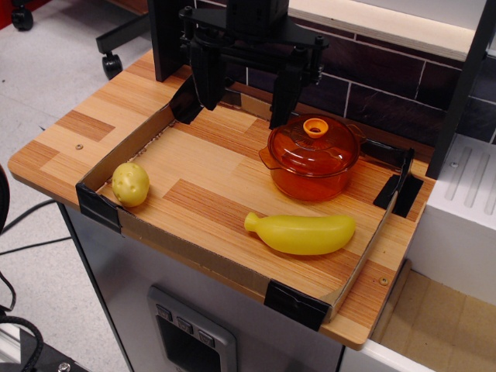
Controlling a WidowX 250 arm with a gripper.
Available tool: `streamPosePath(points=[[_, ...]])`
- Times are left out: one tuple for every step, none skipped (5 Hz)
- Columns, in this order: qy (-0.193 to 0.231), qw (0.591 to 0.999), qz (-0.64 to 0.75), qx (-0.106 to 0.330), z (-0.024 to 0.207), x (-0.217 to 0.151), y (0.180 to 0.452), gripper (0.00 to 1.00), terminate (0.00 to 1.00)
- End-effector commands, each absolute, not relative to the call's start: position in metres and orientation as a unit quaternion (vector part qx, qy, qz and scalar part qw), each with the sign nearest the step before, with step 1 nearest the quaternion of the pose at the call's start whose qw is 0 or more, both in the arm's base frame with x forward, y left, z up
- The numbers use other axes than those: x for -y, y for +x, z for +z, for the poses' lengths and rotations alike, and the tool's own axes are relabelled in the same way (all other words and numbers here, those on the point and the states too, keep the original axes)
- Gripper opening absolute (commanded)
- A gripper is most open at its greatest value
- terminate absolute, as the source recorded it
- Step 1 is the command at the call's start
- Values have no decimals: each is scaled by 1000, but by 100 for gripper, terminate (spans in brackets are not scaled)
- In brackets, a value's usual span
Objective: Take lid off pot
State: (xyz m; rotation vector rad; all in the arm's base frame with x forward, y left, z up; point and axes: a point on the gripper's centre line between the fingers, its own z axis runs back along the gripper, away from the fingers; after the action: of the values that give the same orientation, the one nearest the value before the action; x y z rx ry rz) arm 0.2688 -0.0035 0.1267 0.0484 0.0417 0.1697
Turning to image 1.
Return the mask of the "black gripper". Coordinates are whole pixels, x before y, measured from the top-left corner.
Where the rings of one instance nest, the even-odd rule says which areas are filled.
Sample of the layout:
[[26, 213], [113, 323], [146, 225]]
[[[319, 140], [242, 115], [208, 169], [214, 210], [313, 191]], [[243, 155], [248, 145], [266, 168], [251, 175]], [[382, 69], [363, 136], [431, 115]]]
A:
[[181, 37], [198, 100], [212, 111], [225, 92], [226, 64], [274, 72], [270, 129], [285, 125], [303, 88], [322, 76], [329, 41], [297, 25], [288, 1], [228, 1], [223, 9], [185, 7]]

